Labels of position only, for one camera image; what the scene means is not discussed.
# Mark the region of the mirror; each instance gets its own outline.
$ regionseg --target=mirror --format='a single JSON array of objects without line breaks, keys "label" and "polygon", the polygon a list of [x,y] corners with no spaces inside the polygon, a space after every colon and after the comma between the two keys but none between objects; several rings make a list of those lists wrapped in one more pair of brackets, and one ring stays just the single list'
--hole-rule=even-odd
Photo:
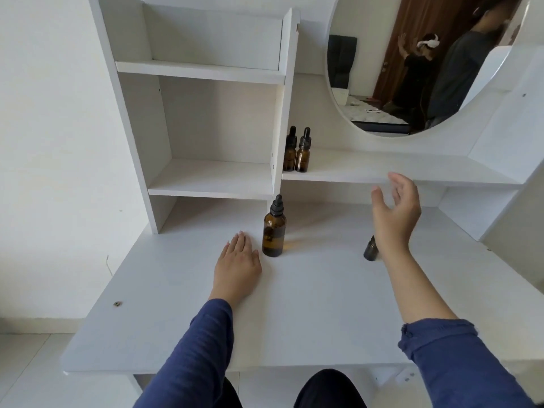
[{"label": "mirror", "polygon": [[339,0],[327,64],[340,111],[385,137],[438,126],[504,62],[494,49],[515,40],[522,1]]}]

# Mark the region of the white shelf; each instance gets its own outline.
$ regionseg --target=white shelf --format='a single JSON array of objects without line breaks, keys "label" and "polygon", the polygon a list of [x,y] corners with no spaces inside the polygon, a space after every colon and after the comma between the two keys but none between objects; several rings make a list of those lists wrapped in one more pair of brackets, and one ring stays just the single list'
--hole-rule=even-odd
[{"label": "white shelf", "polygon": [[[363,258],[371,207],[288,203],[286,215],[284,254],[261,255],[260,284],[235,312],[230,370],[406,364],[384,263]],[[225,242],[244,230],[259,248],[263,218],[262,201],[180,199],[161,235],[147,229],[135,243],[63,369],[156,373],[208,298]],[[436,208],[424,208],[411,249],[500,360],[544,360],[544,296],[494,253]]]},{"label": "white shelf", "polygon": [[286,172],[283,180],[387,183],[387,173],[402,173],[420,184],[442,186],[521,186],[520,183],[464,156],[347,152],[312,149],[307,173]]},{"label": "white shelf", "polygon": [[269,200],[270,166],[209,160],[173,159],[151,183],[150,195]]},{"label": "white shelf", "polygon": [[207,79],[223,81],[245,81],[250,83],[280,84],[285,83],[285,75],[278,70],[255,68],[209,66],[204,64],[174,63],[169,61],[117,61],[120,73],[139,75],[168,75],[189,79]]}]

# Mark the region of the blue sleeve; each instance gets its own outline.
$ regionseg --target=blue sleeve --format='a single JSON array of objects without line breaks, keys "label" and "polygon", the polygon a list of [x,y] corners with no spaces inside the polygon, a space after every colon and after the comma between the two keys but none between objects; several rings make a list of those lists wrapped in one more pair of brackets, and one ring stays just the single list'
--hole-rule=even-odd
[{"label": "blue sleeve", "polygon": [[399,348],[419,368],[434,408],[534,408],[466,320],[403,327]]},{"label": "blue sleeve", "polygon": [[230,305],[208,301],[134,408],[211,408],[221,397],[233,345]]}]

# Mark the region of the wooden door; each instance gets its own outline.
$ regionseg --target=wooden door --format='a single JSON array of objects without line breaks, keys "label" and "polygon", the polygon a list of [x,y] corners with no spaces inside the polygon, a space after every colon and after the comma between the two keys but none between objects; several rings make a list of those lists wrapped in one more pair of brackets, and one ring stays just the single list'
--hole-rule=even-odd
[{"label": "wooden door", "polygon": [[410,47],[415,37],[427,33],[437,33],[441,45],[436,51],[437,65],[448,48],[473,23],[472,13],[482,0],[402,0],[397,21],[378,78],[374,97],[382,103],[389,102],[404,75],[404,60],[398,52],[399,35],[406,33],[406,47]]}]

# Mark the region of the black shirt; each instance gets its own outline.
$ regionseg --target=black shirt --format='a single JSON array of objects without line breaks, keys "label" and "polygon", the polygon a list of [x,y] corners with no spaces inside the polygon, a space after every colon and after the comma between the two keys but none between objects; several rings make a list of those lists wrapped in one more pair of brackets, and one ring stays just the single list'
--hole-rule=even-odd
[{"label": "black shirt", "polygon": [[494,34],[469,31],[453,43],[432,90],[429,118],[449,117],[459,111],[494,41]]},{"label": "black shirt", "polygon": [[393,102],[402,108],[413,109],[419,106],[425,83],[432,72],[432,61],[425,56],[410,54],[404,60],[408,68]]}]

